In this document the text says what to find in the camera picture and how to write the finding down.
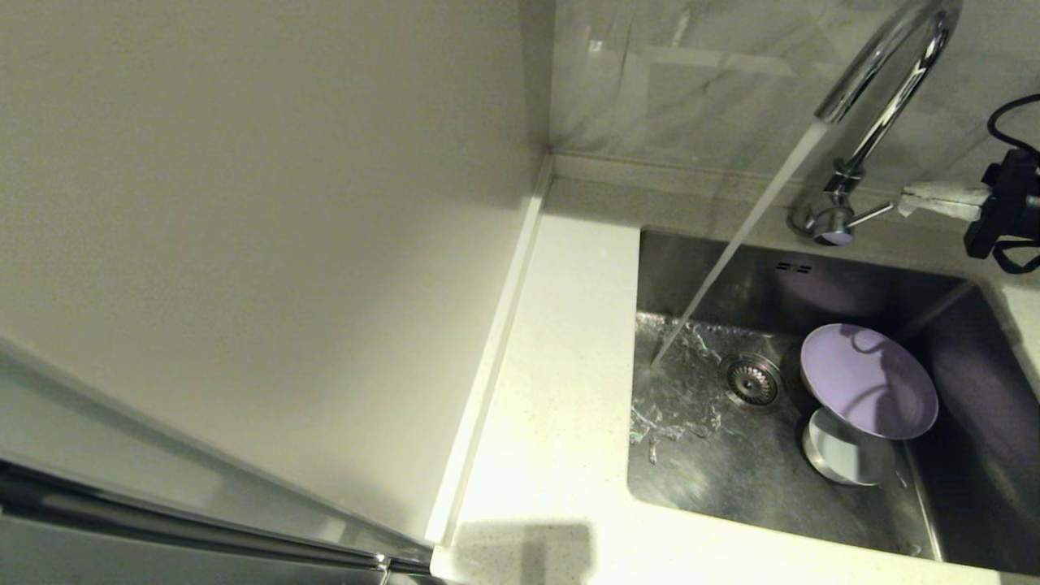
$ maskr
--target plate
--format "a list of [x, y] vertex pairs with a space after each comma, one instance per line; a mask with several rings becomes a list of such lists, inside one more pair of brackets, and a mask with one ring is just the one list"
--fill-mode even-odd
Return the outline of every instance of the plate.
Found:
[[925, 434], [939, 413], [935, 384], [903, 346], [873, 329], [825, 325], [802, 344], [802, 376], [839, 418], [875, 436]]

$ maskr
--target water stream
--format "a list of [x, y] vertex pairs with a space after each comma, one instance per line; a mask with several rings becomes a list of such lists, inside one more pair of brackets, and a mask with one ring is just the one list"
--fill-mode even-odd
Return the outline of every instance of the water stream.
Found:
[[769, 209], [770, 205], [773, 204], [773, 200], [776, 199], [777, 194], [779, 194], [780, 189], [787, 184], [787, 181], [790, 180], [795, 171], [798, 171], [798, 168], [802, 166], [802, 161], [809, 156], [812, 149], [815, 148], [816, 144], [824, 137], [824, 134], [827, 133], [828, 128], [829, 126], [827, 124], [818, 120], [813, 120], [812, 124], [809, 125], [809, 128], [805, 131], [805, 135], [802, 136], [802, 139], [799, 141], [798, 145], [795, 146], [795, 149], [790, 151], [789, 155], [787, 155], [787, 160], [784, 161], [783, 167], [780, 168], [776, 176], [773, 177], [773, 180], [770, 181], [769, 186], [766, 186], [765, 190], [762, 192], [762, 196], [758, 198], [758, 202], [755, 203], [755, 206], [751, 208], [751, 212], [748, 213], [744, 223], [740, 224], [740, 228], [736, 230], [732, 239], [729, 240], [726, 249], [723, 250], [722, 256], [720, 256], [719, 260], [713, 266], [711, 266], [711, 272], [708, 273], [704, 282], [701, 283], [701, 287], [697, 289], [697, 294], [694, 295], [694, 300], [690, 302], [690, 306], [686, 307], [682, 316], [676, 322], [676, 325], [672, 329], [671, 333], [669, 333], [668, 337], [665, 338], [665, 344], [661, 345], [657, 355], [654, 356], [653, 361], [650, 363], [650, 367], [656, 367], [657, 363], [660, 362], [660, 358], [664, 357], [668, 352], [668, 349], [672, 347], [672, 342], [675, 341], [676, 336], [679, 335], [679, 332], [682, 330], [682, 326], [690, 320], [691, 315], [694, 314], [694, 311], [697, 310], [697, 305], [701, 304], [701, 300], [703, 300], [704, 296], [707, 295], [708, 289], [711, 288], [711, 285], [719, 278], [719, 275], [722, 274], [723, 269], [725, 269], [726, 264], [729, 263], [733, 254], [736, 253], [737, 248], [744, 244], [748, 234], [751, 233], [752, 229], [754, 229], [755, 224], [757, 224], [758, 220], [761, 219], [762, 213], [764, 213], [765, 210]]

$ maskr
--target sink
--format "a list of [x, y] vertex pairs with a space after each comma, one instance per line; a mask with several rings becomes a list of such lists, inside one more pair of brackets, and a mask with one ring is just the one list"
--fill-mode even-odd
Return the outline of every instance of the sink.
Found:
[[[643, 233], [632, 494], [813, 538], [1040, 575], [1040, 405], [984, 291], [950, 276], [746, 246], [651, 368], [724, 247]], [[798, 353], [830, 323], [896, 339], [939, 393], [935, 426], [894, 444], [894, 469], [877, 486], [831, 482], [802, 453], [820, 404], [801, 381]], [[761, 372], [755, 381], [768, 392], [740, 392], [734, 364]]]

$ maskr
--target white wall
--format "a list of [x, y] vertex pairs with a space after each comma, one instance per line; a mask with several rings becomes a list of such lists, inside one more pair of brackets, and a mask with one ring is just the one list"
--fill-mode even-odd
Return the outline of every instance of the white wall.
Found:
[[521, 12], [4, 3], [0, 334], [421, 536], [545, 147]]

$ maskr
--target chrome faucet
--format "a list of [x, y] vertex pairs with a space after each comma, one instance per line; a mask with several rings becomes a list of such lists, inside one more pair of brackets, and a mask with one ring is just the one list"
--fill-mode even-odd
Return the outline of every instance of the chrome faucet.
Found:
[[849, 158], [834, 159], [834, 175], [823, 192], [813, 194], [791, 212], [788, 221], [795, 231], [811, 237], [816, 244], [848, 246], [853, 240], [853, 228], [894, 207], [893, 203], [887, 203], [856, 215], [849, 196], [863, 180], [863, 164], [867, 157], [910, 103], [946, 48], [960, 12], [961, 0], [910, 0], [881, 25], [834, 84], [815, 112], [816, 118], [827, 124], [840, 122], [896, 49], [914, 31], [922, 26], [929, 27], [920, 56], [860, 139], [856, 151]]

